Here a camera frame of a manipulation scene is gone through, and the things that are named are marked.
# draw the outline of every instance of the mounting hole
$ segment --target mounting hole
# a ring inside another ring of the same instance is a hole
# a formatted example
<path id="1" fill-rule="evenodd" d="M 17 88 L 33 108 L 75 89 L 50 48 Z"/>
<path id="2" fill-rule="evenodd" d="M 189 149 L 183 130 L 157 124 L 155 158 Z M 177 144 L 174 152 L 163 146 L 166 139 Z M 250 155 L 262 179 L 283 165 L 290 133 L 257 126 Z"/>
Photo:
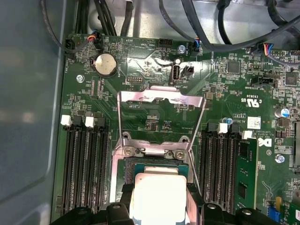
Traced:
<path id="1" fill-rule="evenodd" d="M 81 210 L 81 211 L 78 212 L 79 215 L 83 215 L 83 214 L 85 214 L 85 213 L 87 213 L 86 210 Z"/>

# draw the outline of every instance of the cable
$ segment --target cable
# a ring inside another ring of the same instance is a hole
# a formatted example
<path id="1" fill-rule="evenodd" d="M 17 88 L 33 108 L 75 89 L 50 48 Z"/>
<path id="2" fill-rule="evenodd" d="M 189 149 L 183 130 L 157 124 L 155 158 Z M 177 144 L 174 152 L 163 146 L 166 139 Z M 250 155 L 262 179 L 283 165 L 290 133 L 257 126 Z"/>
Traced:
<path id="1" fill-rule="evenodd" d="M 284 62 L 284 61 L 281 61 L 280 59 L 277 59 L 275 58 L 274 56 L 272 55 L 267 55 L 267 57 L 271 60 L 273 60 L 274 62 L 277 62 L 281 65 L 284 65 L 284 66 L 288 66 L 288 67 L 294 67 L 294 66 L 300 66 L 300 63 L 295 63 L 295 62 Z"/>
<path id="2" fill-rule="evenodd" d="M 133 10 L 133 4 L 131 1 L 126 2 L 126 9 L 125 9 L 125 19 L 124 23 L 122 25 L 120 36 L 126 36 L 128 33 L 128 29 L 130 26 L 130 21 L 132 17 L 132 10 Z"/>
<path id="3" fill-rule="evenodd" d="M 62 50 L 64 50 L 66 53 L 70 53 L 70 54 L 74 54 L 74 53 L 77 53 L 79 52 L 80 50 L 82 50 L 88 43 L 89 43 L 89 40 L 86 39 L 85 41 L 83 41 L 76 49 L 68 49 L 66 48 L 65 46 L 63 46 L 59 40 L 57 39 L 57 37 L 55 36 L 53 30 L 52 30 L 52 27 L 50 25 L 50 21 L 49 21 L 49 18 L 48 18 L 48 14 L 47 14 L 47 9 L 46 9 L 46 0 L 40 0 L 40 3 L 41 3 L 41 8 L 42 8 L 42 13 L 43 13 L 43 19 L 44 19 L 44 22 L 45 22 L 45 25 L 46 25 L 46 28 L 47 28 L 47 31 L 49 32 L 52 40 L 56 43 L 56 45 L 58 47 L 60 47 Z"/>
<path id="4" fill-rule="evenodd" d="M 83 6 L 83 0 L 78 0 L 77 5 L 77 17 L 76 17 L 76 23 L 75 23 L 75 33 L 79 34 L 81 31 L 80 24 L 81 24 L 81 10 Z"/>
<path id="5" fill-rule="evenodd" d="M 83 0 L 81 11 L 81 33 L 86 34 L 88 32 L 88 17 L 89 17 L 90 1 Z"/>
<path id="6" fill-rule="evenodd" d="M 271 20 L 278 26 L 281 27 L 285 24 L 287 24 L 288 22 L 279 14 L 279 12 L 276 9 L 276 0 L 269 0 L 268 1 L 268 13 L 269 16 L 271 18 Z M 295 28 L 295 27 L 291 27 L 289 29 L 287 29 L 286 31 L 288 31 L 290 34 L 292 34 L 296 40 L 300 39 L 300 31 Z"/>
<path id="7" fill-rule="evenodd" d="M 101 2 L 102 11 L 104 12 L 104 15 L 106 17 L 108 29 L 110 30 L 110 33 L 112 36 L 117 36 L 116 29 L 114 28 L 113 18 L 112 18 L 111 12 L 109 11 L 109 8 L 106 4 L 106 1 L 100 0 L 100 2 Z"/>
<path id="8" fill-rule="evenodd" d="M 184 37 L 186 40 L 189 40 L 191 42 L 194 42 L 194 38 L 190 37 L 189 35 L 187 35 L 185 32 L 183 32 L 178 26 L 176 26 L 174 24 L 174 22 L 171 20 L 171 18 L 169 17 L 167 11 L 165 10 L 164 7 L 164 2 L 163 0 L 159 0 L 158 1 L 159 4 L 159 10 L 161 15 L 163 16 L 163 18 L 165 19 L 165 21 L 167 22 L 167 24 L 173 28 L 173 30 L 175 30 L 177 33 L 179 33 L 182 37 Z"/>
<path id="9" fill-rule="evenodd" d="M 225 9 L 229 6 L 231 0 L 220 0 L 217 4 L 217 8 L 219 10 L 217 15 L 217 26 L 219 28 L 219 33 L 221 35 L 222 40 L 224 41 L 224 44 L 226 45 L 232 45 L 231 41 L 229 40 L 225 27 L 224 27 L 224 12 Z"/>
<path id="10" fill-rule="evenodd" d="M 105 35 L 109 35 L 110 34 L 109 29 L 108 29 L 107 24 L 106 24 L 106 19 L 104 17 L 103 11 L 102 11 L 101 4 L 100 4 L 99 0 L 94 0 L 94 2 L 95 2 L 95 5 L 96 5 L 96 10 L 98 12 L 99 20 L 100 20 L 101 25 L 102 25 L 103 33 Z"/>
<path id="11" fill-rule="evenodd" d="M 271 38 L 277 36 L 278 34 L 281 34 L 286 29 L 293 27 L 295 24 L 300 22 L 300 15 L 299 15 L 296 18 L 292 19 L 287 24 L 283 25 L 282 27 L 279 27 L 276 30 L 273 30 L 272 32 L 265 34 L 261 37 L 257 37 L 255 39 L 245 41 L 242 43 L 238 43 L 238 44 L 234 44 L 234 45 L 213 45 L 209 42 L 209 40 L 207 39 L 207 37 L 205 35 L 205 32 L 204 32 L 204 30 L 199 22 L 199 19 L 197 17 L 197 13 L 196 13 L 196 10 L 195 10 L 192 0 L 181 0 L 181 2 L 184 7 L 187 18 L 188 18 L 192 28 L 194 29 L 195 33 L 200 38 L 203 45 L 212 52 L 231 52 L 231 51 L 235 51 L 235 50 L 238 50 L 241 48 L 254 46 L 257 43 L 265 42 L 266 40 L 271 39 Z"/>
<path id="12" fill-rule="evenodd" d="M 294 67 L 294 66 L 300 66 L 300 62 L 284 62 L 281 61 L 280 59 L 275 58 L 275 56 L 271 55 L 271 49 L 274 45 L 273 44 L 263 44 L 263 48 L 264 48 L 264 54 L 266 57 L 268 57 L 269 59 L 271 59 L 274 62 L 277 62 L 281 65 L 284 66 L 288 66 L 288 67 Z"/>

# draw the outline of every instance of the screw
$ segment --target screw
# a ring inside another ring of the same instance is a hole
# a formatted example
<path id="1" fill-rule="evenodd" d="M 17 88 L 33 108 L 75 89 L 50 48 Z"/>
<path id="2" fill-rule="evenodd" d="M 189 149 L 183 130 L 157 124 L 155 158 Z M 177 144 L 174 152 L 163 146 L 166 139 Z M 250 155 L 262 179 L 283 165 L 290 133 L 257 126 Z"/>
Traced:
<path id="1" fill-rule="evenodd" d="M 211 210 L 216 209 L 216 206 L 214 204 L 208 204 L 207 207 L 210 208 Z"/>
<path id="2" fill-rule="evenodd" d="M 184 54 L 186 53 L 186 47 L 184 45 L 179 45 L 177 51 L 179 54 Z"/>
<path id="3" fill-rule="evenodd" d="M 285 161 L 285 157 L 283 156 L 283 155 L 276 155 L 276 157 L 275 157 L 275 161 L 277 162 L 277 163 L 283 163 L 284 161 Z"/>
<path id="4" fill-rule="evenodd" d="M 252 212 L 249 211 L 249 210 L 243 210 L 242 212 L 243 212 L 244 214 L 246 214 L 247 216 L 250 216 L 250 215 L 252 214 Z"/>
<path id="5" fill-rule="evenodd" d="M 82 214 L 85 214 L 85 213 L 87 213 L 87 211 L 85 211 L 85 210 L 81 210 L 81 211 L 78 212 L 79 215 L 82 215 Z"/>
<path id="6" fill-rule="evenodd" d="M 84 81 L 84 76 L 83 75 L 77 75 L 76 80 L 78 83 L 82 83 Z"/>
<path id="7" fill-rule="evenodd" d="M 126 147 L 124 149 L 124 154 L 127 157 L 131 157 L 131 156 L 133 156 L 135 154 L 135 150 L 136 150 L 135 147 Z"/>
<path id="8" fill-rule="evenodd" d="M 116 210 L 116 209 L 119 209 L 121 207 L 119 205 L 114 205 L 112 208 Z"/>
<path id="9" fill-rule="evenodd" d="M 184 158 L 184 153 L 182 151 L 177 151 L 175 153 L 175 158 L 177 158 L 177 159 L 183 159 Z"/>
<path id="10" fill-rule="evenodd" d="M 180 64 L 181 60 L 180 59 L 175 59 L 175 64 Z"/>

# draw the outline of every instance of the integrated chip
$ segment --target integrated chip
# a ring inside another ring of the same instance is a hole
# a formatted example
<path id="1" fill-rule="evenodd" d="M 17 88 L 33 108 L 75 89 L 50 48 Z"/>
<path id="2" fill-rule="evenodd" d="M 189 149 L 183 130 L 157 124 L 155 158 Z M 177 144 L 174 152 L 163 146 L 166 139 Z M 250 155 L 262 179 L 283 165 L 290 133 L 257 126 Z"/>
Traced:
<path id="1" fill-rule="evenodd" d="M 238 193 L 239 193 L 239 196 L 241 196 L 243 199 L 245 199 L 246 193 L 247 193 L 247 186 L 240 182 L 238 185 Z"/>
<path id="2" fill-rule="evenodd" d="M 84 116 L 84 110 L 78 110 L 77 115 L 78 116 Z"/>
<path id="3" fill-rule="evenodd" d="M 287 128 L 290 126 L 290 120 L 285 118 L 280 118 L 278 120 L 278 126 L 282 128 Z"/>
<path id="4" fill-rule="evenodd" d="M 248 147 L 249 144 L 245 142 L 240 142 L 240 156 L 243 158 L 248 158 Z"/>
<path id="5" fill-rule="evenodd" d="M 206 92 L 205 97 L 206 97 L 207 100 L 213 100 L 214 99 L 214 93 Z"/>
<path id="6" fill-rule="evenodd" d="M 233 74 L 240 73 L 240 62 L 230 61 L 228 62 L 228 72 Z"/>
<path id="7" fill-rule="evenodd" d="M 289 86 L 297 86 L 298 84 L 298 72 L 287 72 L 285 74 L 285 84 Z"/>

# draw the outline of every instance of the capacitor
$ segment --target capacitor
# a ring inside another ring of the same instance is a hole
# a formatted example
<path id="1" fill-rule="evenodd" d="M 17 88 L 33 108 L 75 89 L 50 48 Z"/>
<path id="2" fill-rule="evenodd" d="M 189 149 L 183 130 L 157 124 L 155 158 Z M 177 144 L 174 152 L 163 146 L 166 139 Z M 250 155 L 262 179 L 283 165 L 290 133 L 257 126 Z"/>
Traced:
<path id="1" fill-rule="evenodd" d="M 274 114 L 277 118 L 288 117 L 290 115 L 290 111 L 287 108 L 279 108 Z"/>
<path id="2" fill-rule="evenodd" d="M 227 123 L 227 125 L 230 126 L 230 125 L 233 124 L 233 119 L 224 117 L 224 118 L 222 119 L 222 123 Z"/>
<path id="3" fill-rule="evenodd" d="M 102 53 L 90 61 L 91 67 L 103 78 L 116 74 L 118 63 L 115 57 L 108 53 Z"/>

